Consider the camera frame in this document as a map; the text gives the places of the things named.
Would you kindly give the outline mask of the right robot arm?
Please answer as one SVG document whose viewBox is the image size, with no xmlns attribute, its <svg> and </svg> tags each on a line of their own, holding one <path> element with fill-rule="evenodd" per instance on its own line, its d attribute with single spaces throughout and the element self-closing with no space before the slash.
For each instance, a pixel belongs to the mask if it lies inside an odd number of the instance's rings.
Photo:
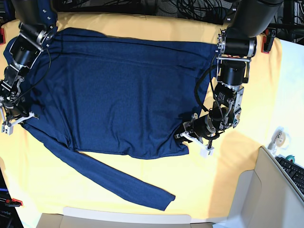
<svg viewBox="0 0 304 228">
<path fill-rule="evenodd" d="M 19 34 L 9 49 L 12 62 L 5 68 L 0 82 L 0 113 L 6 127 L 35 116 L 23 100 L 42 80 L 26 91 L 22 91 L 20 85 L 39 56 L 49 53 L 48 46 L 57 32 L 57 12 L 52 1 L 14 0 L 12 5 L 19 17 Z"/>
</svg>

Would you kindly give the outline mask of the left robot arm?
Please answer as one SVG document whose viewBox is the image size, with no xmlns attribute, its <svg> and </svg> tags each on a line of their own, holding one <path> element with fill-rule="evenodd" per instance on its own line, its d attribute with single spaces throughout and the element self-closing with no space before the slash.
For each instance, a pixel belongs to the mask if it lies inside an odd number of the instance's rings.
<svg viewBox="0 0 304 228">
<path fill-rule="evenodd" d="M 174 133 L 178 143 L 194 142 L 207 148 L 230 127 L 240 121 L 243 84 L 249 81 L 251 59 L 257 51 L 257 36 L 265 31 L 283 4 L 281 0 L 242 0 L 228 27 L 218 35 L 218 49 L 209 68 L 194 87 L 198 105 L 206 112 L 203 117 L 193 114 Z M 216 86 L 211 86 L 213 106 L 207 109 L 199 97 L 199 87 L 206 77 L 212 80 L 216 70 Z"/>
</svg>

